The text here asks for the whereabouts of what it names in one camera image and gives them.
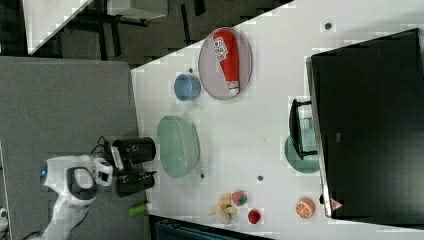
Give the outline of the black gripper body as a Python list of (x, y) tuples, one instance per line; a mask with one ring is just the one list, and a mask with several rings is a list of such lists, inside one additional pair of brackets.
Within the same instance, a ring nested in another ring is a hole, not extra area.
[(141, 191), (152, 188), (155, 185), (154, 175), (151, 172), (120, 172), (117, 175), (116, 193), (120, 198), (124, 198)]

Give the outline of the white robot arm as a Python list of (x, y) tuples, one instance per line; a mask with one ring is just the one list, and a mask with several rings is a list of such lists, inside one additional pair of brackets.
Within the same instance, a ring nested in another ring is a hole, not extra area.
[(100, 186), (110, 187), (117, 176), (116, 191), (123, 198), (154, 186), (155, 171), (129, 171), (93, 155), (60, 156), (46, 160), (43, 185), (57, 193), (50, 223), (33, 240), (67, 240), (87, 216)]

